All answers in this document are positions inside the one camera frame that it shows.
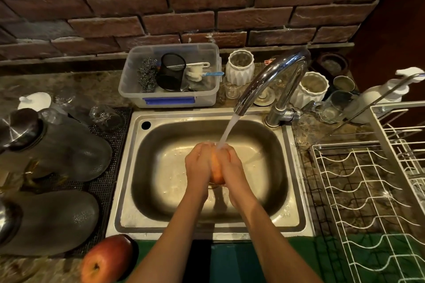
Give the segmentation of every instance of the person's right arm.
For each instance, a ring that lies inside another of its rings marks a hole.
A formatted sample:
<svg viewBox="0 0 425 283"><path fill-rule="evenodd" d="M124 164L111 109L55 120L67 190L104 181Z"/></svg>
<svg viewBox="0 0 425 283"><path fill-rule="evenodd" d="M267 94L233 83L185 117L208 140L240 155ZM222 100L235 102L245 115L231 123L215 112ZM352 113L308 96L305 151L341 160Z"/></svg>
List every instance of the person's right arm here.
<svg viewBox="0 0 425 283"><path fill-rule="evenodd" d="M229 145L217 152L230 201L245 222L268 283L322 283L274 226L248 185L242 162Z"/></svg>

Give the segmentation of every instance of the water stream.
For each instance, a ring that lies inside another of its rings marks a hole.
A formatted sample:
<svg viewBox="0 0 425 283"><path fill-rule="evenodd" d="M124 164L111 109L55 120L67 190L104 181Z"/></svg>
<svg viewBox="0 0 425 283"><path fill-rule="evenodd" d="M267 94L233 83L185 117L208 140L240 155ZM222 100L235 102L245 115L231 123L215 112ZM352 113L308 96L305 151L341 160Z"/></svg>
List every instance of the water stream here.
<svg viewBox="0 0 425 283"><path fill-rule="evenodd" d="M232 130L232 128L236 124L236 122L239 121L240 118L241 117L239 115L237 115L236 113L234 113L232 115L232 118L229 121L229 124L227 125L226 130L224 131L223 135L221 136L220 141L217 144L217 149L221 149L221 147L224 146L230 131Z"/></svg>

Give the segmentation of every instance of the black round hole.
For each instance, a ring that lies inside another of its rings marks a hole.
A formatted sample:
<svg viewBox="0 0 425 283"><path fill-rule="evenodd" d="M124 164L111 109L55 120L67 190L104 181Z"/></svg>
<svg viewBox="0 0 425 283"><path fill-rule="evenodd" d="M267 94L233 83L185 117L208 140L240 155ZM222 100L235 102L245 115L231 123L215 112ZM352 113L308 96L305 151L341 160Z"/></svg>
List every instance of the black round hole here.
<svg viewBox="0 0 425 283"><path fill-rule="evenodd" d="M149 129L151 127L151 123L149 122L149 121L145 121L145 122L143 122L142 124L141 124L141 128L143 129L143 130L147 130L147 129Z"/></svg>

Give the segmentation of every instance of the black mesh cup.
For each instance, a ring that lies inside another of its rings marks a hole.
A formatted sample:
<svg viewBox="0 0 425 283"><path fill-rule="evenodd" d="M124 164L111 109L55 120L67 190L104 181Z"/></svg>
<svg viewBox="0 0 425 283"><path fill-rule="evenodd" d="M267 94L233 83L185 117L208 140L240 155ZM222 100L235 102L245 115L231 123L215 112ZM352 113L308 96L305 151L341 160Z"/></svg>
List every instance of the black mesh cup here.
<svg viewBox="0 0 425 283"><path fill-rule="evenodd" d="M161 57L161 67L156 75L157 84L167 91L180 92L186 61L175 53L166 53Z"/></svg>

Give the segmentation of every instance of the stainless steel sink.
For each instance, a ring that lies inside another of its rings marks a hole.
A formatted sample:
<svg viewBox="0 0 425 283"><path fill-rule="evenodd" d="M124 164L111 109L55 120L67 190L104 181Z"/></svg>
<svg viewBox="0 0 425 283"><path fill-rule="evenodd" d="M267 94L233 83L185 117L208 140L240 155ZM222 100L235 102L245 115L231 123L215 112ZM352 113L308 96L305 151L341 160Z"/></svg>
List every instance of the stainless steel sink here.
<svg viewBox="0 0 425 283"><path fill-rule="evenodd" d="M267 108L252 108L228 143L241 158L248 183L284 235L313 235L291 126L269 128ZM232 109L133 113L107 236L158 239L186 189L184 157L195 144L218 142ZM248 239L227 188L209 190L196 238Z"/></svg>

